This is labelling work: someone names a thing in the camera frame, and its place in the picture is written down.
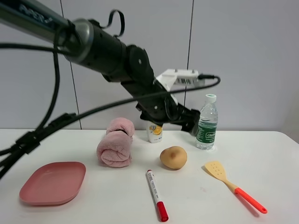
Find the white marker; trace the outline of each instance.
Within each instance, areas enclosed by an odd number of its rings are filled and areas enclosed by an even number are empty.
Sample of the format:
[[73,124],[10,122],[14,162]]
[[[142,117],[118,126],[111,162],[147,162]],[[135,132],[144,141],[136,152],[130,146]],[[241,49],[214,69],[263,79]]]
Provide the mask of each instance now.
[[150,184],[150,189],[151,189],[151,193],[154,196],[155,199],[155,203],[157,205],[157,208],[159,210],[159,214],[161,216],[161,221],[162,222],[166,222],[168,220],[168,214],[166,212],[165,206],[163,201],[161,200],[160,194],[157,190],[157,185],[156,182],[154,180],[154,174],[153,171],[151,171],[150,169],[148,170],[148,172],[146,173],[148,180],[149,180],[149,184]]

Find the white bottle cap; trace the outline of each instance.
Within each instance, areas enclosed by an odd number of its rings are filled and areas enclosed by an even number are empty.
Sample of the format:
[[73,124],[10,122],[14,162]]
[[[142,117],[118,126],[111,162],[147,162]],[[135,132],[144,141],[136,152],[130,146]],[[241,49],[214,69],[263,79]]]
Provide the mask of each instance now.
[[216,102],[216,95],[214,95],[214,94],[207,94],[206,95],[206,102],[215,103]]

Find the spatula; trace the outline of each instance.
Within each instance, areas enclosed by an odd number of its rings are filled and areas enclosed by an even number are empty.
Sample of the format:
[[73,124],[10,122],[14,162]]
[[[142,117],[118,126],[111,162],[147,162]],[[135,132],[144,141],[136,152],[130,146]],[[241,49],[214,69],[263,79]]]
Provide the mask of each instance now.
[[216,179],[224,182],[229,188],[233,190],[235,194],[241,195],[246,201],[248,201],[253,207],[259,210],[261,213],[266,214],[268,211],[259,202],[250,197],[245,191],[243,191],[238,186],[229,182],[226,178],[225,170],[220,162],[212,161],[205,164],[206,169],[213,175]]

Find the green bottle label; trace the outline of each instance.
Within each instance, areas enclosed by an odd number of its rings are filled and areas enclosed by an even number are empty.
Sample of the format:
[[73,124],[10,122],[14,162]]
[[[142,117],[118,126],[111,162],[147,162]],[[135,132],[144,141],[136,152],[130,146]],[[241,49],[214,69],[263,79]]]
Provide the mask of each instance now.
[[216,127],[207,128],[204,126],[199,126],[199,131],[196,139],[202,143],[213,143],[216,135]]

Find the plastic bottle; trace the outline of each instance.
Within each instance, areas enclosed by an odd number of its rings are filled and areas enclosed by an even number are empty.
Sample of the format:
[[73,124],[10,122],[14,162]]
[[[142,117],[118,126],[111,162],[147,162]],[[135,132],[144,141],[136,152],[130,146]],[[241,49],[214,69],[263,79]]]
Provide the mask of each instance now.
[[149,142],[156,143],[162,141],[163,128],[147,121],[146,132],[148,134]]
[[204,150],[212,149],[218,123],[218,112],[215,105],[216,95],[207,94],[205,105],[200,110],[198,122],[199,132],[196,137],[196,147]]

